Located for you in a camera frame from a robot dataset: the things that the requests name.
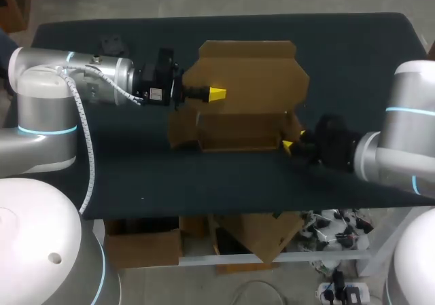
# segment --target wire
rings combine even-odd
[[[85,67],[85,66],[56,66],[56,65],[39,65],[35,67],[31,67],[30,69],[47,69],[49,71],[52,71],[53,73],[56,73],[59,75],[65,83],[68,85],[71,94],[74,97],[75,104],[77,105],[77,110],[79,112],[80,122],[82,123],[82,128],[84,132],[84,138],[86,141],[86,148],[88,150],[88,158],[89,158],[89,182],[88,182],[88,189],[86,190],[86,195],[84,198],[84,201],[80,207],[80,214],[83,215],[84,211],[86,210],[86,207],[88,206],[90,202],[90,198],[92,197],[92,191],[94,190],[94,183],[95,183],[95,160],[94,160],[94,149],[92,147],[92,139],[90,138],[90,131],[88,126],[88,120],[86,119],[86,114],[84,112],[83,103],[80,98],[80,94],[77,90],[77,85],[75,81],[68,76],[66,69],[75,69],[78,71],[83,71],[87,73],[93,73],[97,76],[99,76],[101,79],[106,81],[110,86],[112,86],[116,91],[118,91],[120,94],[125,96],[128,100],[134,102],[136,105],[142,105],[143,99],[139,98],[137,96],[133,96],[132,94],[128,93],[127,91],[124,91],[121,89],[114,81],[112,81],[108,76],[100,72],[98,69],[95,69],[93,67]]]
[[[237,302],[240,299],[240,296],[242,296],[242,294],[246,291],[246,289],[252,285],[253,283],[259,283],[262,285],[266,285],[269,286],[269,288],[271,288],[272,290],[275,291],[275,293],[278,295],[279,297],[279,301],[281,302],[281,305],[286,305],[286,301],[284,296],[278,291],[278,289],[276,289],[274,286],[272,286],[270,283],[267,283],[266,281],[263,280],[251,280],[248,281],[246,283],[242,283],[234,292],[234,296],[232,297],[231,303],[230,305],[236,305]]]
[[[89,132],[89,126],[88,126],[88,120],[86,119],[86,114],[84,113],[83,103],[80,98],[79,92],[77,91],[77,86],[75,84],[75,81],[71,79],[65,72],[62,67],[59,67],[57,70],[58,75],[63,78],[65,83],[68,85],[74,100],[75,104],[77,105],[77,110],[79,112],[80,121],[82,122],[82,128],[84,133],[84,138],[86,141],[86,148],[88,149],[88,158],[89,158],[89,182],[88,182],[88,189],[86,191],[86,195],[84,198],[84,201],[82,203],[82,206],[80,207],[80,214],[83,215],[84,211],[86,210],[86,207],[89,204],[90,198],[92,196],[92,191],[94,190],[94,183],[95,183],[95,161],[94,161],[94,149],[92,147],[92,139],[90,138],[90,132]]]
[[[134,102],[136,105],[141,106],[143,103],[143,99],[139,98],[138,96],[133,96],[132,94],[128,93],[127,91],[124,91],[123,89],[121,89],[118,85],[116,85],[116,83],[114,81],[112,81],[108,76],[106,76],[104,73],[102,73],[100,70],[95,69],[94,67],[91,66],[73,66],[73,65],[66,65],[64,66],[64,68],[66,69],[77,69],[79,71],[83,71],[86,73],[91,73],[94,75],[99,76],[101,79],[103,79],[104,81],[106,81],[108,84],[110,84],[112,86],[112,88],[114,88],[116,91],[118,91],[120,94],[122,94],[123,96],[125,96],[128,100]]]

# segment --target dark table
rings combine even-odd
[[[138,67],[160,47],[175,49],[188,68],[207,40],[286,40],[311,78],[306,107],[296,113],[314,127],[323,113],[345,116],[359,132],[380,130],[392,78],[405,61],[425,58],[402,14],[301,14],[44,24],[34,47],[97,53],[103,35],[118,34]],[[97,177],[85,217],[117,219],[206,213],[435,205],[435,200],[359,181],[322,167],[307,168],[282,151],[173,151],[167,141],[170,108],[88,105]],[[16,107],[8,126],[16,125]],[[79,207],[88,185],[84,138],[73,166],[26,175],[51,183]]]

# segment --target open cardboard box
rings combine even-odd
[[[104,247],[116,269],[178,265],[182,246],[177,218],[175,223],[163,225],[150,224],[150,220],[153,219],[104,221]],[[156,231],[150,226],[159,226],[159,229]]]
[[[273,262],[304,224],[296,212],[215,215],[214,220],[265,264]]]
[[[169,116],[171,147],[270,150],[282,139],[298,139],[301,126],[293,109],[304,101],[309,77],[295,54],[291,41],[206,41],[183,84],[222,88],[226,98],[187,99]]]

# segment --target black connector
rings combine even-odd
[[[331,289],[324,291],[324,297],[327,301],[329,301],[330,305],[334,305],[334,292]]]
[[[341,271],[335,270],[332,274],[332,281],[334,281],[335,298],[346,304],[346,294],[343,292],[345,289],[344,274]]]

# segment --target floor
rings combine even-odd
[[[22,46],[31,44],[37,26],[45,22],[92,18],[145,18],[212,16],[231,14],[280,14],[312,12],[401,12],[413,23],[425,48],[435,40],[433,0],[33,0],[27,31],[12,37]],[[0,93],[0,122],[7,100]],[[353,263],[346,263],[354,274]],[[387,264],[379,274],[365,279],[380,296]],[[121,272],[124,303],[133,304],[229,304],[243,282],[261,279],[282,292],[289,305],[318,304],[314,298],[322,278],[307,263],[283,264],[264,272],[217,275],[213,267],[150,268]],[[252,287],[242,304],[279,304],[265,287]]]

